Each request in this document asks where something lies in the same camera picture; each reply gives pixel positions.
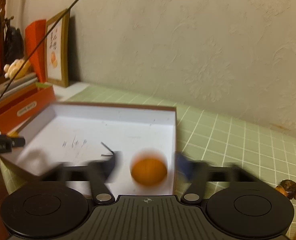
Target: wooden picture frame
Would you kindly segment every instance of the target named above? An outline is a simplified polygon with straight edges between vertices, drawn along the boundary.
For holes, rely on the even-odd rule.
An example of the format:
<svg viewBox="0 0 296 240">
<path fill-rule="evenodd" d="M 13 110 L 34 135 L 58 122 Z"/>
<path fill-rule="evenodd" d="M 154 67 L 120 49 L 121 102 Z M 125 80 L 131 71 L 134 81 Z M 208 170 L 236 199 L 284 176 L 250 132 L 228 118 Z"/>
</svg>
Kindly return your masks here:
<svg viewBox="0 0 296 240">
<path fill-rule="evenodd" d="M 65 11 L 66 10 L 61 11 L 46 22 L 45 33 L 48 32 Z M 69 86 L 67 62 L 69 18 L 70 11 L 59 21 L 57 26 L 44 41 L 44 68 L 46 79 L 49 83 L 61 87 Z"/>
</svg>

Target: black circular disc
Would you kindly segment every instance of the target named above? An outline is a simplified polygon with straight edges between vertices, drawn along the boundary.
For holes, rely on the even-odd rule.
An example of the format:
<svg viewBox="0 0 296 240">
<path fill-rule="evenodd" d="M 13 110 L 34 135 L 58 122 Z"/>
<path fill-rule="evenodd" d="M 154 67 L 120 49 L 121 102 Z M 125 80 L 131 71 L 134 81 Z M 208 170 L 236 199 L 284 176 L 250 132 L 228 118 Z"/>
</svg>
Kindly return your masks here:
<svg viewBox="0 0 296 240">
<path fill-rule="evenodd" d="M 269 188 L 220 190 L 209 198 L 206 212 L 220 229 L 239 238 L 266 238 L 281 234 L 294 217 L 291 202 Z"/>
<path fill-rule="evenodd" d="M 86 198 L 57 181 L 27 184 L 9 195 L 0 207 L 6 227 L 29 238 L 50 238 L 71 231 L 88 214 Z"/>
</svg>

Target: floral wallpaper pattern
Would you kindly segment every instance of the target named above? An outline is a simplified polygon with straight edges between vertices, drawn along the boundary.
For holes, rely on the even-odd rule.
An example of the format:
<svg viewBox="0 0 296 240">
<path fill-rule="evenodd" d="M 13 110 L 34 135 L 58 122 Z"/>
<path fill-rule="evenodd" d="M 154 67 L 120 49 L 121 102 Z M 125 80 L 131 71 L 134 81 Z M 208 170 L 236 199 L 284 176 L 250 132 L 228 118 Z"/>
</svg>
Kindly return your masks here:
<svg viewBox="0 0 296 240">
<path fill-rule="evenodd" d="M 73 0 L 9 1 L 24 29 Z M 296 137 L 296 0 L 80 0 L 71 18 L 72 78 Z"/>
</svg>

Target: shallow white tray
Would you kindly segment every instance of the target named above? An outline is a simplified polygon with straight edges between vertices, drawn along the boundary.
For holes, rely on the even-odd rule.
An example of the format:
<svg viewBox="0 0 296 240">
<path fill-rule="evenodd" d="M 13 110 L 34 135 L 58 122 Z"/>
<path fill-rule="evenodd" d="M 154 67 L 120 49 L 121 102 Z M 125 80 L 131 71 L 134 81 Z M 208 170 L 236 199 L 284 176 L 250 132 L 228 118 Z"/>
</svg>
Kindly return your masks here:
<svg viewBox="0 0 296 240">
<path fill-rule="evenodd" d="M 26 139 L 23 148 L 3 158 L 35 176 L 58 165 L 72 166 L 99 160 L 108 154 L 100 142 L 121 151 L 119 165 L 107 184 L 118 195 L 170 195 L 174 191 L 176 109 L 119 104 L 55 103 L 18 130 Z M 145 149 L 161 152 L 167 161 L 168 177 L 158 187 L 136 184 L 130 175 L 134 156 Z M 87 182 L 69 186 L 90 195 Z"/>
</svg>

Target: black bag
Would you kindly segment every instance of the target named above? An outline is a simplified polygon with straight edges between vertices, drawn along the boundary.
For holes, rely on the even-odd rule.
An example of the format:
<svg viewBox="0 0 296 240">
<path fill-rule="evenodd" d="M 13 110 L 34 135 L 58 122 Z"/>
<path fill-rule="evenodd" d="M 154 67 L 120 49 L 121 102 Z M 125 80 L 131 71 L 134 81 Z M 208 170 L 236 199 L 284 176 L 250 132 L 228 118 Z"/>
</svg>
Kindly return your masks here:
<svg viewBox="0 0 296 240">
<path fill-rule="evenodd" d="M 16 59 L 24 56 L 23 39 L 20 29 L 10 26 L 4 39 L 4 63 L 11 65 Z"/>
</svg>

